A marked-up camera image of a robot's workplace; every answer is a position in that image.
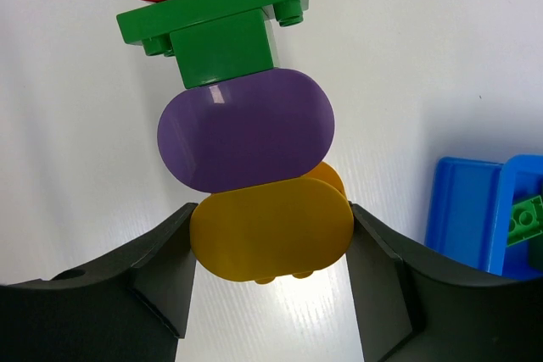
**oval block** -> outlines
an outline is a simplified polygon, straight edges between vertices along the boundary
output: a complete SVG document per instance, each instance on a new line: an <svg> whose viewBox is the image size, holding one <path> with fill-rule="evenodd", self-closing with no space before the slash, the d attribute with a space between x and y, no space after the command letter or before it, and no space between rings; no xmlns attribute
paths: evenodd
<svg viewBox="0 0 543 362"><path fill-rule="evenodd" d="M224 192L309 172L333 130L322 89L298 71L273 69L179 94L160 118L158 144L180 182Z"/></svg>
<svg viewBox="0 0 543 362"><path fill-rule="evenodd" d="M338 260L352 234L347 199L304 177L213 194L190 222L196 259L230 281L307 276Z"/></svg>
<svg viewBox="0 0 543 362"><path fill-rule="evenodd" d="M343 182L341 181L339 174L336 172L336 170L332 168L330 164L322 161L313 170L305 174L304 177L316 178L317 180L324 181L327 184L330 184L339 192L341 192L341 195L346 197Z"/></svg>

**blue block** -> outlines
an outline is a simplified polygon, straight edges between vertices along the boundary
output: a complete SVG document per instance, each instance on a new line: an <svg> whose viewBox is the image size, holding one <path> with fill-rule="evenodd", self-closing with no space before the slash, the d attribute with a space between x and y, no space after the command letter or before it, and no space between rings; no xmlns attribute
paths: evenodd
<svg viewBox="0 0 543 362"><path fill-rule="evenodd" d="M540 195L543 156L505 164L444 158L437 165L426 245L473 268L516 280L543 273L528 265L528 242L507 248L512 205Z"/></svg>

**white backdrop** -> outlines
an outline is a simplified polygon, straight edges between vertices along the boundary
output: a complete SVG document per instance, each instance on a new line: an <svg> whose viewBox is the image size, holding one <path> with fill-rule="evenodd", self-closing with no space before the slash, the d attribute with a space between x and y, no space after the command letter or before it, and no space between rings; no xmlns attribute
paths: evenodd
<svg viewBox="0 0 543 362"><path fill-rule="evenodd" d="M50 278L153 228L190 191L155 145L173 58L125 45L137 0L0 0L0 281ZM276 27L284 67L328 93L349 198L423 240L436 159L543 153L541 0L311 0ZM197 267L190 362L355 362L344 258L304 281Z"/></svg>

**green lego plate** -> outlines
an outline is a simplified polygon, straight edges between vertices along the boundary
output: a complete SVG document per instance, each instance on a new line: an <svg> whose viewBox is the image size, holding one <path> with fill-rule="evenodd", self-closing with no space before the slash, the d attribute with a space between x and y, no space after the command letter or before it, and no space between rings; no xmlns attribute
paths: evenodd
<svg viewBox="0 0 543 362"><path fill-rule="evenodd" d="M512 206L507 246L524 242L543 234L543 200L541 195Z"/></svg>
<svg viewBox="0 0 543 362"><path fill-rule="evenodd" d="M123 40L142 44L147 55L171 55L170 33L191 25L263 8L279 25L302 21L309 0L166 0L117 16Z"/></svg>

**green lego brick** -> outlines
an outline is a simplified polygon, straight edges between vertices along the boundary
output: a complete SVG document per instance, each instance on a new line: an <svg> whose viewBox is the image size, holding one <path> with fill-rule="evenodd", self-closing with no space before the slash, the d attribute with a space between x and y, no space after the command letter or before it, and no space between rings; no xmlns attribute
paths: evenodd
<svg viewBox="0 0 543 362"><path fill-rule="evenodd" d="M166 0L117 16L127 44L142 44L147 55L171 54L169 35L191 25L263 8L279 25L302 21L309 0Z"/></svg>
<svg viewBox="0 0 543 362"><path fill-rule="evenodd" d="M261 8L174 31L170 39L187 89L277 66Z"/></svg>
<svg viewBox="0 0 543 362"><path fill-rule="evenodd" d="M507 246L543 234L543 200L541 195L512 206Z"/></svg>

